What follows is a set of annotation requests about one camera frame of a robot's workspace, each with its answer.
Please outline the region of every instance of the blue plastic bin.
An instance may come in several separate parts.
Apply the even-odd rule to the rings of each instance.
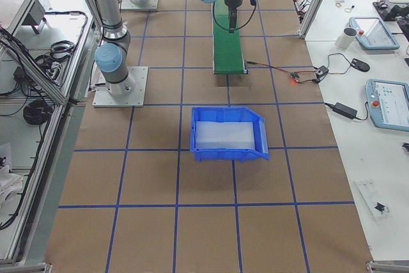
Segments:
[[[254,133],[252,148],[203,148],[196,146],[197,123],[205,122],[251,122]],[[190,131],[190,150],[195,159],[202,160],[255,160],[270,158],[268,154],[264,118],[246,107],[194,107],[192,108],[192,126]]]

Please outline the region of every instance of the white mounting plate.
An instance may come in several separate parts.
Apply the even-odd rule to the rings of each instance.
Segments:
[[[122,0],[122,11],[156,11],[159,0],[146,0],[140,4],[131,3],[130,0]]]
[[[95,91],[94,107],[142,107],[145,99],[146,81],[148,79],[147,66],[129,66],[129,73],[136,84],[132,92],[125,95],[111,95],[105,86],[99,86]],[[105,83],[101,74],[99,83]]]

